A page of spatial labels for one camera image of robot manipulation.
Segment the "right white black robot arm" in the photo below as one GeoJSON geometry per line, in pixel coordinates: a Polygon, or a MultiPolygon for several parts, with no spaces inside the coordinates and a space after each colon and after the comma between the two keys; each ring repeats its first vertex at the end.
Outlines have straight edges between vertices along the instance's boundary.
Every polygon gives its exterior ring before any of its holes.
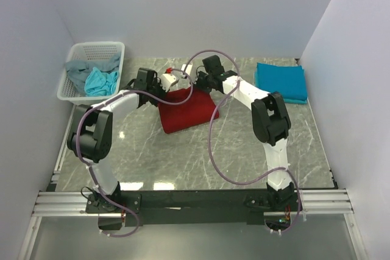
{"type": "Polygon", "coordinates": [[[291,121],[282,95],[258,89],[242,79],[237,71],[226,71],[217,55],[203,59],[202,63],[205,71],[198,73],[196,85],[201,89],[219,91],[226,98],[233,97],[250,110],[252,129],[263,145],[268,166],[265,174],[247,182],[233,181],[219,170],[211,150],[212,125],[221,106],[217,104],[208,130],[208,154],[215,171],[225,181],[238,186],[250,185],[267,178],[266,197],[252,200],[249,205],[257,205],[265,210],[282,210],[296,195],[286,151],[291,121]]]}

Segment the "red t shirt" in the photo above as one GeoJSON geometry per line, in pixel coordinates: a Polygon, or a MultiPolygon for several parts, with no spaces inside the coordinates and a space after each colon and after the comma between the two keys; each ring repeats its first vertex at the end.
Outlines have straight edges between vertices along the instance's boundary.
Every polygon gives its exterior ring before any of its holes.
{"type": "Polygon", "coordinates": [[[161,125],[166,134],[209,122],[216,108],[211,96],[197,88],[191,98],[181,105],[158,104],[161,125]]]}

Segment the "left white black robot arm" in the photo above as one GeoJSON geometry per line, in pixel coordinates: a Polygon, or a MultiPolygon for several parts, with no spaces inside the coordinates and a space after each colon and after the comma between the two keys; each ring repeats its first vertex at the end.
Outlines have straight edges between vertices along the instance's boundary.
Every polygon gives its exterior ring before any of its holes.
{"type": "Polygon", "coordinates": [[[94,105],[79,105],[72,119],[67,147],[86,166],[94,183],[87,197],[90,206],[113,213],[123,209],[121,187],[110,163],[113,121],[146,103],[167,103],[167,93],[179,78],[168,69],[161,76],[152,69],[140,68],[135,79],[113,97],[94,105]]]}

